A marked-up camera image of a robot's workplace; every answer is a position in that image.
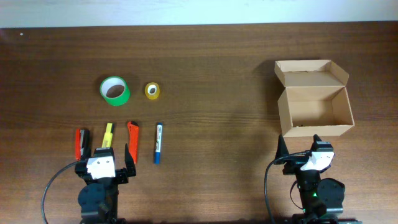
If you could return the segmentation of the red black stapler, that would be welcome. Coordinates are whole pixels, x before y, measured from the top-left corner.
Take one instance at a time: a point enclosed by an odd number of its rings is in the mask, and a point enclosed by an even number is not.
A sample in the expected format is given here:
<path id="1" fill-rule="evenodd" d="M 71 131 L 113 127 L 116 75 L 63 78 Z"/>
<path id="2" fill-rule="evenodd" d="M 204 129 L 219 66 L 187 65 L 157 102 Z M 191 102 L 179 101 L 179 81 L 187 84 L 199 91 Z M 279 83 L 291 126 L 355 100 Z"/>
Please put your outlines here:
<path id="1" fill-rule="evenodd" d="M 90 131 L 87 129 L 77 129 L 75 131 L 75 159 L 81 160 L 81 150 L 90 148 Z"/>

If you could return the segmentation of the yellow highlighter marker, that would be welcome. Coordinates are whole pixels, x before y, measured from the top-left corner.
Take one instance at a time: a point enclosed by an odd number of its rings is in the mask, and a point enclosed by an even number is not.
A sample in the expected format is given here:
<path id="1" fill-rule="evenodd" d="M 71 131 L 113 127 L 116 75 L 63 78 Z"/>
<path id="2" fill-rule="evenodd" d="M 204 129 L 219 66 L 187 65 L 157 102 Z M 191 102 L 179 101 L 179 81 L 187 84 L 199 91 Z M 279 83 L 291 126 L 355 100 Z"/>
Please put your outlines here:
<path id="1" fill-rule="evenodd" d="M 103 142 L 101 147 L 111 147 L 112 139 L 113 139 L 113 123 L 108 123 L 106 125 L 106 130 L 103 136 Z"/>

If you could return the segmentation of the brown cardboard box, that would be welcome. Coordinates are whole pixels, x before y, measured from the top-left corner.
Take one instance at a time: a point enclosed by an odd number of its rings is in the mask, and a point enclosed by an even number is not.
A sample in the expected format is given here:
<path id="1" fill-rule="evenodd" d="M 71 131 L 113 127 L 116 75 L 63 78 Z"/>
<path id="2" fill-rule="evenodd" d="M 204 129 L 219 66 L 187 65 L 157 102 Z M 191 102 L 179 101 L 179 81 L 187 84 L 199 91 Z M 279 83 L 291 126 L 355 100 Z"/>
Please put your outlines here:
<path id="1" fill-rule="evenodd" d="M 349 73 L 332 60 L 278 60 L 284 86 L 278 109 L 283 137 L 341 136 L 355 126 Z"/>

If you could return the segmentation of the orange utility knife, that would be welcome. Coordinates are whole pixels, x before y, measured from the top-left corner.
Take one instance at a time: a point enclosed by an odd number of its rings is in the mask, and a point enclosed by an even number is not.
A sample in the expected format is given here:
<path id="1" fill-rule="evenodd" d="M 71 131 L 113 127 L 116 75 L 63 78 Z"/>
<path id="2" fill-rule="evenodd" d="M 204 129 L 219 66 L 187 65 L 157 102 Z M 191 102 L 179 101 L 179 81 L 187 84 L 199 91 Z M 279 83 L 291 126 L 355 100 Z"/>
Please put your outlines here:
<path id="1" fill-rule="evenodd" d="M 135 121 L 130 121 L 127 128 L 129 131 L 129 153 L 136 163 L 139 146 L 139 125 Z"/>

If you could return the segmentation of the blue whiteboard marker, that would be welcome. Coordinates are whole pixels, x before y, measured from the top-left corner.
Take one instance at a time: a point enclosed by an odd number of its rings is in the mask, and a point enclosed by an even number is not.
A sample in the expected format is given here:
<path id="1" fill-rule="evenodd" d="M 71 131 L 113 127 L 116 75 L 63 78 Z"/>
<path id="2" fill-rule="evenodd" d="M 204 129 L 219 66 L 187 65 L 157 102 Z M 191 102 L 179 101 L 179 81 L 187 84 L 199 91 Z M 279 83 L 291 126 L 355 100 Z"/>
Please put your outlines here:
<path id="1" fill-rule="evenodd" d="M 163 130 L 162 123 L 158 123 L 156 129 L 156 143 L 155 143 L 155 157 L 154 157 L 154 164 L 156 165 L 160 164 L 161 147 L 162 147 L 162 130 Z"/>

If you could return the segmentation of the green tape roll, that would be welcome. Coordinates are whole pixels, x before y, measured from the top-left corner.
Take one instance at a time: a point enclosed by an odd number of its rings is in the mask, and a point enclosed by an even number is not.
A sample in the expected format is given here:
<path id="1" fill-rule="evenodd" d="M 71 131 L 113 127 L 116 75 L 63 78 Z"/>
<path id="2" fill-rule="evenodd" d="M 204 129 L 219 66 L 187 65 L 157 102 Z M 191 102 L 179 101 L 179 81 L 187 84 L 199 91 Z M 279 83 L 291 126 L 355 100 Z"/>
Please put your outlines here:
<path id="1" fill-rule="evenodd" d="M 116 86 L 122 86 L 122 92 L 115 97 L 108 96 L 108 91 Z M 99 92 L 104 100 L 111 106 L 121 106 L 125 104 L 131 95 L 130 89 L 125 80 L 118 76 L 111 76 L 105 78 L 100 85 Z"/>

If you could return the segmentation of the small yellow tape roll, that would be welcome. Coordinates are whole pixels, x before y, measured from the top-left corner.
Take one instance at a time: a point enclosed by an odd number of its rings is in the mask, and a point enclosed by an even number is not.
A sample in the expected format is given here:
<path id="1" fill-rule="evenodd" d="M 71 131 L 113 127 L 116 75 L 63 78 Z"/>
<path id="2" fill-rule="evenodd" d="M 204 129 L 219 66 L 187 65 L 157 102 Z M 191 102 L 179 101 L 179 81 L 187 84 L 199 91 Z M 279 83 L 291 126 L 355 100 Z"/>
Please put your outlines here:
<path id="1" fill-rule="evenodd" d="M 150 100 L 156 100 L 160 95 L 160 87 L 156 82 L 150 82 L 146 85 L 144 93 Z"/>

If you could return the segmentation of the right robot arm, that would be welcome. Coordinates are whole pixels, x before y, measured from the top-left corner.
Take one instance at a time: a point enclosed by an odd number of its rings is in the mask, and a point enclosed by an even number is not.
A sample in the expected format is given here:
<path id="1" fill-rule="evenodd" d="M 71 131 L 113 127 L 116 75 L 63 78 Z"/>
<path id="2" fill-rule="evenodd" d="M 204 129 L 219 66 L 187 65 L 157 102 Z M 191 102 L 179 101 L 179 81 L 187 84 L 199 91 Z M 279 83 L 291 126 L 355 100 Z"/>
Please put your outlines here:
<path id="1" fill-rule="evenodd" d="M 284 175 L 294 175 L 298 188 L 302 214 L 292 215 L 292 223 L 338 223 L 343 213 L 345 185 L 332 178 L 322 179 L 320 174 L 330 168 L 335 156 L 333 146 L 313 136 L 308 151 L 289 153 L 284 137 L 279 136 L 274 164 L 284 165 Z"/>

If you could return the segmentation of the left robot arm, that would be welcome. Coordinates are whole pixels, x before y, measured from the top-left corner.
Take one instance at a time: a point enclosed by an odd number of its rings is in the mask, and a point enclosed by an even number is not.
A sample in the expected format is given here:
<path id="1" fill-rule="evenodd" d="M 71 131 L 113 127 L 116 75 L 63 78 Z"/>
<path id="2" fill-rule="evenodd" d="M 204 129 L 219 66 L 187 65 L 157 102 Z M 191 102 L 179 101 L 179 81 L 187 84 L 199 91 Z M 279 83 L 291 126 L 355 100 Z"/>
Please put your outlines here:
<path id="1" fill-rule="evenodd" d="M 118 217 L 119 186 L 127 184 L 130 177 L 136 176 L 135 161 L 125 145 L 122 169 L 115 168 L 112 147 L 97 148 L 93 156 L 82 158 L 75 166 L 75 173 L 86 186 L 78 195 L 81 207 L 81 223 L 126 223 Z"/>

